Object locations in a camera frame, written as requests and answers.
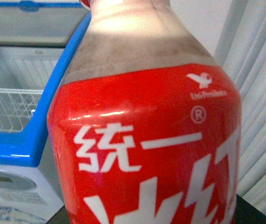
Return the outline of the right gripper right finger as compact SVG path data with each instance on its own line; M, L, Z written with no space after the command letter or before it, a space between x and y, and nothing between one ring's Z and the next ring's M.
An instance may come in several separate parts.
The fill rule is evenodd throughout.
M266 215L237 195L236 224L266 224Z

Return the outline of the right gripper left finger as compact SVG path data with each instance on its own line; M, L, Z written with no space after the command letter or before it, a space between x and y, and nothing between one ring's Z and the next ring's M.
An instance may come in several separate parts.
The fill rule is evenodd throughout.
M47 224L67 224L67 211L65 206L62 206L61 209L50 218Z

